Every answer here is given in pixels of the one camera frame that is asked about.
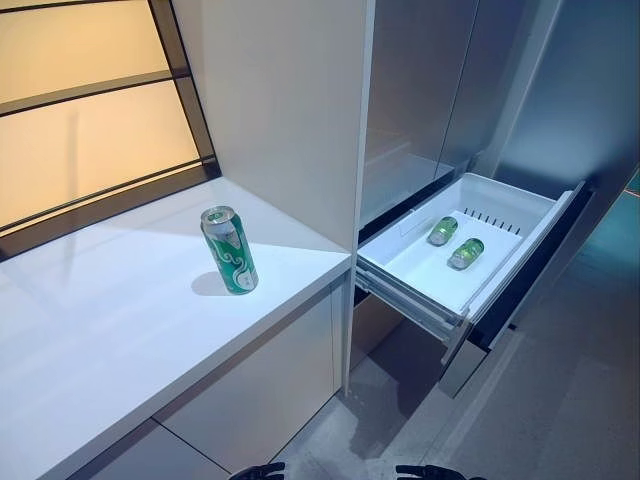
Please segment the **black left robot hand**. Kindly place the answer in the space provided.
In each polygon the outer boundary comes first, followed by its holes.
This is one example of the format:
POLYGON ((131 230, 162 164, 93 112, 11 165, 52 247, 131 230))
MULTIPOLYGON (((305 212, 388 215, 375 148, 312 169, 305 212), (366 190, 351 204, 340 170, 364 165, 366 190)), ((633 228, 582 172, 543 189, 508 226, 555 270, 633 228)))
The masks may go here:
POLYGON ((229 480, 284 480, 285 462, 254 465, 234 473, 229 480))

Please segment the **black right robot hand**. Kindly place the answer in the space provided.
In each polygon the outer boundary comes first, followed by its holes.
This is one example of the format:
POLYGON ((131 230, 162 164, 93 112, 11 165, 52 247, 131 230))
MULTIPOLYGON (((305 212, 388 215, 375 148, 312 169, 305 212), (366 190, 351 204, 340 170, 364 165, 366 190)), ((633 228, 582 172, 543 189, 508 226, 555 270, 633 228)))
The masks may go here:
POLYGON ((395 473, 398 479, 446 480, 451 472, 434 465, 396 465, 395 473))

